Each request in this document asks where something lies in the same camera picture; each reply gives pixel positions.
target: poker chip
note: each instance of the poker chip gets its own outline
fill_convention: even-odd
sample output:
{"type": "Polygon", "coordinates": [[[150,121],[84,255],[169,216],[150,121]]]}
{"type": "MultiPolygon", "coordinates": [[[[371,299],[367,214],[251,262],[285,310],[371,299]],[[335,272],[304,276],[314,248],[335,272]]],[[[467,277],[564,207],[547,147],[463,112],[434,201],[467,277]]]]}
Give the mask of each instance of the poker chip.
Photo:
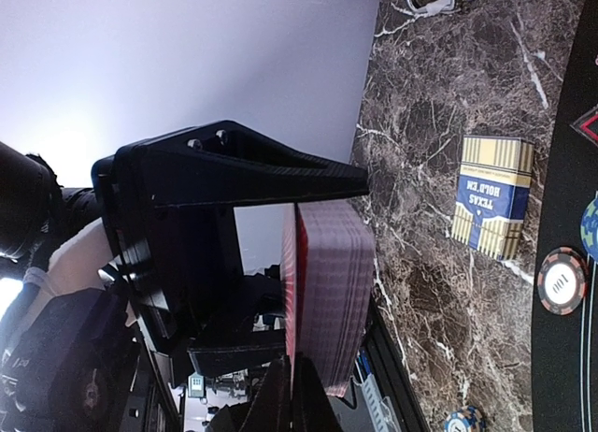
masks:
{"type": "Polygon", "coordinates": [[[573,249],[560,247],[550,252],[538,274],[542,305],[557,315],[568,315],[583,300],[588,286],[588,267],[573,249]]]}
{"type": "Polygon", "coordinates": [[[598,261],[598,198],[589,203],[579,228],[583,248],[594,261],[598,261]]]}
{"type": "Polygon", "coordinates": [[[473,406],[466,406],[449,415],[445,421],[445,432],[483,432],[486,420],[482,412],[473,406]]]}

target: brown marble surface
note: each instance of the brown marble surface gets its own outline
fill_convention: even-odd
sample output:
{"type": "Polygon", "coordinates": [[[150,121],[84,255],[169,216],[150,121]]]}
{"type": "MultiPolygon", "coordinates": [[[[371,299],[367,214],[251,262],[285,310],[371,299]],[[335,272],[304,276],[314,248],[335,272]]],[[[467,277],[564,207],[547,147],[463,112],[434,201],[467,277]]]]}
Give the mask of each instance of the brown marble surface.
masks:
{"type": "Polygon", "coordinates": [[[381,0],[353,161],[377,235],[377,299],[432,430],[463,404],[531,431],[536,235],[562,76],[584,0],[463,0],[406,13],[381,0]],[[463,135],[526,137],[534,181],[518,258],[449,238],[463,135]]]}

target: metal clip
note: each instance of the metal clip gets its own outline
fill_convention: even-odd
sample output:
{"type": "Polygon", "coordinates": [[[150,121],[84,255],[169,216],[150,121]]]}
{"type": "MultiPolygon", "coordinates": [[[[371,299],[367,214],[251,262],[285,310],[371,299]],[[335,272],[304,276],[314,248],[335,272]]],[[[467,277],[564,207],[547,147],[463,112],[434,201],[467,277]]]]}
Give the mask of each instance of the metal clip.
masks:
{"type": "MultiPolygon", "coordinates": [[[[429,9],[430,5],[434,4],[435,2],[439,2],[440,0],[436,0],[435,2],[430,2],[429,4],[427,4],[424,7],[416,7],[416,5],[413,3],[413,0],[406,0],[406,1],[407,1],[407,5],[409,6],[409,9],[413,12],[413,14],[427,14],[427,13],[431,12],[431,10],[429,9]]],[[[452,12],[454,12],[456,6],[457,6],[457,0],[449,0],[448,4],[444,7],[442,7],[437,12],[452,13],[452,12]]]]}

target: gold striped box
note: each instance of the gold striped box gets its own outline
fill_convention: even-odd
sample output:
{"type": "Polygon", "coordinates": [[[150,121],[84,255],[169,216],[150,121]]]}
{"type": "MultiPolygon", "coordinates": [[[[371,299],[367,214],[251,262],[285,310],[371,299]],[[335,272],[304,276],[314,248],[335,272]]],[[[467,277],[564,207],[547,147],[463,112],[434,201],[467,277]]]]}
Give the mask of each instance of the gold striped box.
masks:
{"type": "Polygon", "coordinates": [[[534,146],[522,138],[467,136],[451,235],[499,261],[519,246],[534,146]]]}

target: black mat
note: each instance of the black mat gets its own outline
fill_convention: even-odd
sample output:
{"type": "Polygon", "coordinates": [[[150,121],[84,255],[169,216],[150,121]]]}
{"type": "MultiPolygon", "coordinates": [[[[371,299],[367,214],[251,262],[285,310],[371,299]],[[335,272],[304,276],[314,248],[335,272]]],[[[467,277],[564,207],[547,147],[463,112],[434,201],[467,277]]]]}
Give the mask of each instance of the black mat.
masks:
{"type": "MultiPolygon", "coordinates": [[[[598,147],[570,125],[598,105],[598,0],[587,0],[564,78],[538,236],[537,270],[551,250],[583,252],[579,224],[598,191],[598,147]]],[[[532,385],[534,430],[598,432],[598,288],[591,262],[582,306],[558,316],[534,289],[532,385]]]]}

